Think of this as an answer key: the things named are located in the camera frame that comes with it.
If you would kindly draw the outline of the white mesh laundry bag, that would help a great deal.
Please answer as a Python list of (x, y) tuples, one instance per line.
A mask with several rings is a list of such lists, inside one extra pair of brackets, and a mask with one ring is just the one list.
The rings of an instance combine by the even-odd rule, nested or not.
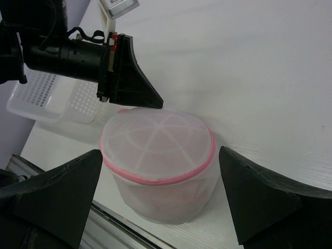
[(214, 134), (187, 113), (122, 110), (105, 124), (99, 148), (125, 204), (155, 223), (193, 219), (219, 177)]

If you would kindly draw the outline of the aluminium front rail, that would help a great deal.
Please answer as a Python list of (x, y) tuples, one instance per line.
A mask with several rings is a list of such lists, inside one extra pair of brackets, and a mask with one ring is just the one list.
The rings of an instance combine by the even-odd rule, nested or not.
[[(13, 155), (5, 171), (23, 181), (46, 171)], [(92, 200), (79, 248), (170, 248), (170, 244)]]

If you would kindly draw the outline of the white perforated plastic basket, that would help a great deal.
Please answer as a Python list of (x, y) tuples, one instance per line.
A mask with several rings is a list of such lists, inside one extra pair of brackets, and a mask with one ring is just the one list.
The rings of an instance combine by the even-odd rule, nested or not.
[(101, 106), (94, 82), (27, 71), (27, 83), (16, 83), (7, 102), (13, 114), (48, 123), (69, 120), (92, 123)]

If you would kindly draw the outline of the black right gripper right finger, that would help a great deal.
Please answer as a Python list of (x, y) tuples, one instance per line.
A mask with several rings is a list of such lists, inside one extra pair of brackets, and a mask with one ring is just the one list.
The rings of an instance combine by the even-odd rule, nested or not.
[(331, 248), (331, 191), (264, 168), (228, 147), (219, 165), (244, 248)]

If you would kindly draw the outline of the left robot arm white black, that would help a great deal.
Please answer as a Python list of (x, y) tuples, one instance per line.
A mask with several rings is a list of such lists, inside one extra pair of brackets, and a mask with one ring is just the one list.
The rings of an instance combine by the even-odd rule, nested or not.
[(102, 30), (67, 27), (65, 1), (1, 1), (1, 83), (27, 83), (25, 68), (97, 84), (97, 98), (161, 109), (163, 99), (140, 69), (131, 36), (116, 19), (138, 1), (98, 1)]

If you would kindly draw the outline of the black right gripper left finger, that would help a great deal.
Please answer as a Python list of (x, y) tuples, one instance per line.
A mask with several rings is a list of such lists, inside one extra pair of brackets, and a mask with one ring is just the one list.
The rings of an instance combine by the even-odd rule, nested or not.
[(94, 149), (23, 181), (1, 170), (1, 248), (79, 248), (102, 161)]

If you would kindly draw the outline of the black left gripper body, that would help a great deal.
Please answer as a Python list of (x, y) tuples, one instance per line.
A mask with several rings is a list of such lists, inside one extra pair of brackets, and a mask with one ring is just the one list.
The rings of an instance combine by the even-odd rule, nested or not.
[(83, 40), (56, 38), (45, 50), (37, 42), (24, 42), (24, 62), (29, 69), (98, 84), (97, 98), (110, 101), (115, 52), (121, 35), (110, 34), (101, 45)]

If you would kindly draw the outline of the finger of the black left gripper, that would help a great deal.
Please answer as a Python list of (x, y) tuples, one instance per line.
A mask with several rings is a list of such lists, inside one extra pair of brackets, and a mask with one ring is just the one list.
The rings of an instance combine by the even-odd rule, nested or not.
[(122, 106), (163, 108), (162, 97), (138, 65), (131, 36), (118, 36), (109, 101)]

